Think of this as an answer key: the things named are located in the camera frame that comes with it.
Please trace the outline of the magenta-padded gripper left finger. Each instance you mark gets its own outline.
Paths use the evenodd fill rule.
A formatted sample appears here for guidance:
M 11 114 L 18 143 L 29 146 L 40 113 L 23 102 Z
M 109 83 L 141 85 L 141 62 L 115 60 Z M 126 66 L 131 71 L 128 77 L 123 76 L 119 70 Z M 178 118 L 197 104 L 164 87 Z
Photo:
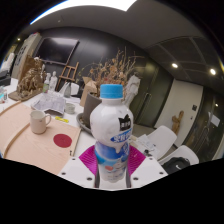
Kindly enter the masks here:
M 94 147 L 90 146 L 79 157 L 71 157 L 58 176 L 84 188 L 98 188 L 100 177 Z

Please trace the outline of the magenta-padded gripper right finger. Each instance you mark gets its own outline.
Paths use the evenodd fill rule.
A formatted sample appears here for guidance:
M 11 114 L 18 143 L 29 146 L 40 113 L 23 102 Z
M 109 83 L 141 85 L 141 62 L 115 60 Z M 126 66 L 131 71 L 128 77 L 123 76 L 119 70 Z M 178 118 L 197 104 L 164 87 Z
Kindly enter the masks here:
M 146 157 L 131 146 L 127 161 L 126 183 L 128 188 L 140 188 L 167 176 L 167 172 L 153 157 Z

